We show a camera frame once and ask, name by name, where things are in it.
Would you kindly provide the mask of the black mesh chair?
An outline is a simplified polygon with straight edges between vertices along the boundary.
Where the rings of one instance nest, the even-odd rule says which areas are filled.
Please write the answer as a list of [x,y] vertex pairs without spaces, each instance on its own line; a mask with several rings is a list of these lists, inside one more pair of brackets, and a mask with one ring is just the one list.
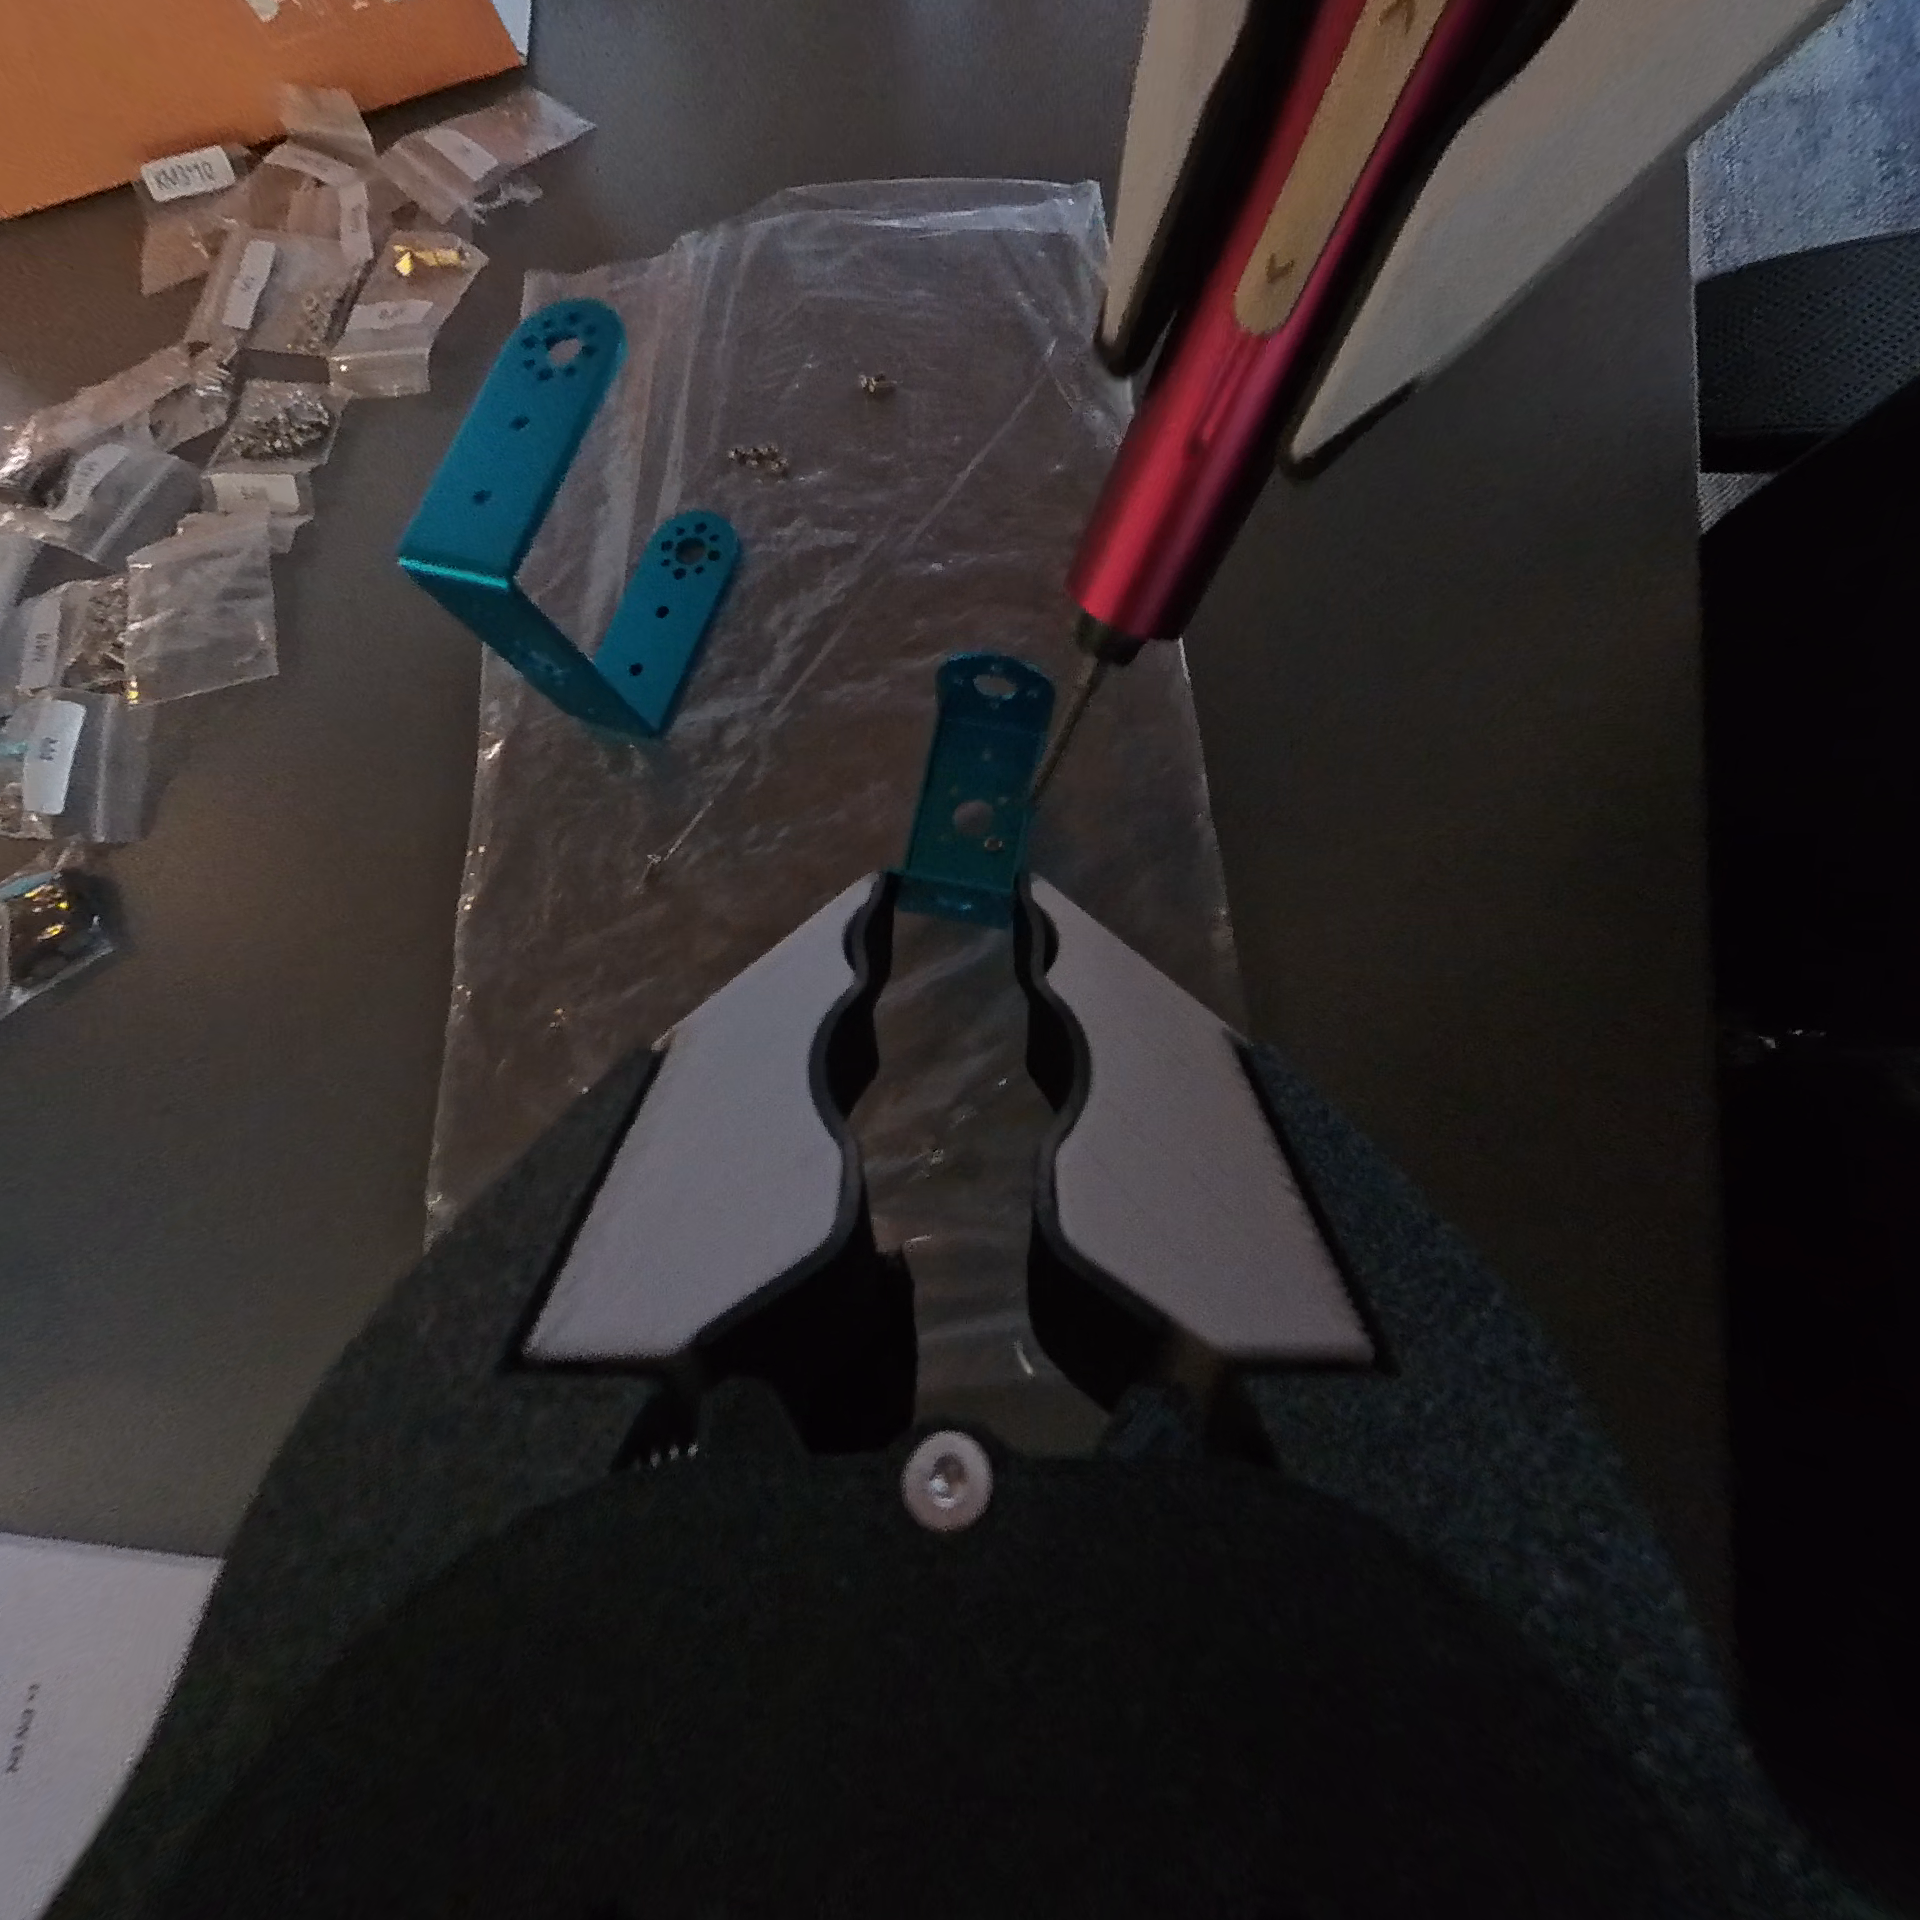
[[1917,234],[1716,272],[1695,290],[1704,531],[1917,376]]

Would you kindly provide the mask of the large blue U bracket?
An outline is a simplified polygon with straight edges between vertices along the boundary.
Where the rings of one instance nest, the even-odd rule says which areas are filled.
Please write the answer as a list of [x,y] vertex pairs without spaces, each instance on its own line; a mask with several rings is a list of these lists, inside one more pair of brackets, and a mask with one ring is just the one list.
[[714,510],[663,521],[595,654],[520,580],[627,350],[619,316],[596,299],[561,299],[523,321],[408,523],[397,562],[569,718],[663,737],[730,594],[740,560],[733,523]]

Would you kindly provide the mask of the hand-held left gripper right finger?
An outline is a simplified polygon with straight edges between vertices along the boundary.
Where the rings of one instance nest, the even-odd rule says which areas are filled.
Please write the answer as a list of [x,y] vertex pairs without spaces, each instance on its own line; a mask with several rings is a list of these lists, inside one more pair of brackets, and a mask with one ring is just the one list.
[[1242,1036],[1055,883],[1024,887],[1026,1068],[1052,1106],[1044,1263],[1133,1347],[1231,1366],[1373,1366]]

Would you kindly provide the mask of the pile of small screw bags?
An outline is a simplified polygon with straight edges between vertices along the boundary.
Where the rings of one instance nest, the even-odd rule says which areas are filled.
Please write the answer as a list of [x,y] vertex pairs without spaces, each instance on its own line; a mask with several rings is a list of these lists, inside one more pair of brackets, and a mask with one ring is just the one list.
[[5,1017],[112,954],[90,857],[148,826],[153,713],[279,674],[275,560],[347,402],[428,391],[476,224],[593,134],[527,86],[386,148],[338,87],[279,120],[135,180],[143,290],[199,289],[179,344],[5,423]]

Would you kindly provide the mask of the small blue U bracket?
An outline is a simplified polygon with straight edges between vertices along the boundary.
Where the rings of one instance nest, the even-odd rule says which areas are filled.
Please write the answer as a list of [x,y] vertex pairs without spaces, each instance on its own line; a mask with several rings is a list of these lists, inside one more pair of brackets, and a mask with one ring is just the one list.
[[1049,742],[1055,684],[1012,657],[948,657],[896,903],[904,913],[1009,929],[1033,820],[1029,798]]

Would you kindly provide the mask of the person's black clothing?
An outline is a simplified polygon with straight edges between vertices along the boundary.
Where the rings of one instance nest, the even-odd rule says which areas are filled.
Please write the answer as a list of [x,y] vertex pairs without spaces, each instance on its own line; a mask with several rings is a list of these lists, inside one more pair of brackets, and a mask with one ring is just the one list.
[[1916,1804],[1916,443],[1706,538],[1736,1616],[1775,1766]]

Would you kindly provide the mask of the red electric screwdriver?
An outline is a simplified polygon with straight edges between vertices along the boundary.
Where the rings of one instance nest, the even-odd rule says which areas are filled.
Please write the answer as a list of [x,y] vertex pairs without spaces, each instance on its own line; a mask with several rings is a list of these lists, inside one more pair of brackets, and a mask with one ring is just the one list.
[[1089,668],[1031,785],[1096,695],[1185,633],[1320,377],[1407,186],[1473,91],[1503,6],[1320,6],[1255,169],[1147,382],[1071,567]]

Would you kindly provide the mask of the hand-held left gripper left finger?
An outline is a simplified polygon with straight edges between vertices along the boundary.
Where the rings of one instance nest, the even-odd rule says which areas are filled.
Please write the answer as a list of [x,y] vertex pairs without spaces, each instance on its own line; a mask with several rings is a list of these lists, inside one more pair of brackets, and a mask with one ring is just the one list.
[[874,1076],[876,887],[858,880],[663,1036],[521,1355],[683,1360],[844,1256]]

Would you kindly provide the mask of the clear plastic bag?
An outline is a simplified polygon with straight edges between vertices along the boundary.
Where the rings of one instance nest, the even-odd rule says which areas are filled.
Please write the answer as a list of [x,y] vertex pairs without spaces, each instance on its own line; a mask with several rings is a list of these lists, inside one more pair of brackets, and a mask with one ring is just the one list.
[[[628,358],[521,569],[584,652],[640,545],[717,510],[728,599],[663,737],[584,727],[482,649],[428,1238],[634,1050],[906,848],[955,654],[1071,694],[1065,572],[1131,417],[1090,350],[1099,186],[788,188],[667,251],[528,272],[589,298]],[[865,401],[858,376],[901,394]],[[776,443],[786,476],[730,462]],[[1105,686],[1048,788],[1037,873],[1247,1027],[1180,646]],[[901,918],[880,1073],[856,1108],[876,1239],[917,1291],[919,1415],[1081,1451],[1096,1404],[1024,1318],[1048,1102],[1024,1073],[1003,929]]]

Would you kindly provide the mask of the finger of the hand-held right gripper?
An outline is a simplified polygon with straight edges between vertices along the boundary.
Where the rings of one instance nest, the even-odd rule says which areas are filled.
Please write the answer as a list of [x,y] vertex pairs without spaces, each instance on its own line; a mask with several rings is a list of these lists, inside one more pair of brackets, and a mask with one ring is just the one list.
[[1249,3],[1146,8],[1097,321],[1097,354],[1111,372],[1139,370],[1164,329],[1149,316],[1153,298],[1168,279],[1164,256],[1189,196],[1193,159],[1251,11]]
[[1448,369],[1835,3],[1580,3],[1451,138],[1383,256],[1288,460],[1338,455]]

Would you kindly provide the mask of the white instruction manual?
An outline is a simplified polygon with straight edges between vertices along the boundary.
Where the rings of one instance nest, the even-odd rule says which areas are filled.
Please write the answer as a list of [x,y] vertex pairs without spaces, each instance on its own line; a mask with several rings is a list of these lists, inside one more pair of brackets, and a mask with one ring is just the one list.
[[3,1916],[43,1916],[176,1687],[225,1563],[3,1537]]

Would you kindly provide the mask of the dark grey desk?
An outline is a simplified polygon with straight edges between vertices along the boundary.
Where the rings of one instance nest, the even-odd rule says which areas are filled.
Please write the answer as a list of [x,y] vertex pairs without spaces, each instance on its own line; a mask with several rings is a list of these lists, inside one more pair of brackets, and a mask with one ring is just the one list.
[[[1386,482],[1363,455],[1333,508],[1255,516],[1306,569],[1282,614],[1282,560],[1237,562],[1218,616],[1239,663],[1203,674],[1203,732],[1247,751],[1255,828],[1333,931],[1290,939],[1360,961],[1363,932],[1432,936],[1514,974],[1496,932],[1496,854],[1553,851],[1602,828],[1633,883],[1706,939],[1696,824],[1696,694],[1569,654],[1584,630],[1553,592],[1560,640],[1525,617],[1547,588],[1503,580],[1492,466],[1451,496]],[[1417,508],[1467,538],[1479,572],[1416,606],[1413,560],[1437,534],[1357,534],[1357,508]],[[170,987],[235,1064],[170,1068],[160,1040],[81,1038],[81,1145],[152,1145],[130,1170],[63,1175],[82,1263],[116,1306],[202,1279],[247,1307],[189,1400],[255,1406],[243,1355],[275,1304],[321,1307],[354,1251],[419,1228],[349,1228],[349,1200],[416,1153],[377,1142],[397,1042],[423,1015],[373,1011],[432,943],[402,884],[451,884],[432,810],[476,695],[401,660],[401,588],[370,560],[300,574],[321,652],[293,690],[234,718],[237,774],[193,776],[205,824],[186,854],[213,906],[255,907],[291,1014],[245,1004],[268,976],[240,950],[240,906],[180,959],[216,986]],[[1641,647],[1645,672],[1636,666]],[[237,1011],[226,1001],[240,998]],[[667,1394],[647,1377],[508,1363],[521,1259],[559,1246],[610,1147],[610,1071],[404,1280],[380,1256],[361,1326],[335,1366],[285,1360],[316,1394],[255,1500],[146,1753],[45,1916],[1736,1916],[1715,1864],[1725,1785],[1667,1788],[1661,1740],[1720,1710],[1688,1702],[1635,1624],[1633,1658],[1577,1667],[1569,1635],[1625,1622],[1620,1582],[1696,1635],[1665,1548],[1649,1544],[1602,1439],[1560,1386],[1544,1335],[1383,1153],[1255,1047],[1255,1091],[1303,1150],[1335,1251],[1399,1353],[1383,1377],[1307,1377],[1242,1394],[1232,1440],[1196,1455],[1149,1432],[1168,1394],[1122,1410],[1120,1451],[1000,1448],[997,1506],[939,1544],[882,1471],[906,1439],[809,1451],[757,1379],[695,1415],[701,1451],[667,1455]],[[1645,1644],[1649,1663],[1635,1667]]]

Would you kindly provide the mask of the orange cardboard box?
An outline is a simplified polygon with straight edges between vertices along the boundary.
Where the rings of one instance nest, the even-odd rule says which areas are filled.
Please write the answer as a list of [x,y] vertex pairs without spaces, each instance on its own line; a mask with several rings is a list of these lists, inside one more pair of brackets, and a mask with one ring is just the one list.
[[282,89],[360,110],[527,65],[527,3],[5,3],[3,216],[125,186],[146,161],[282,127]]

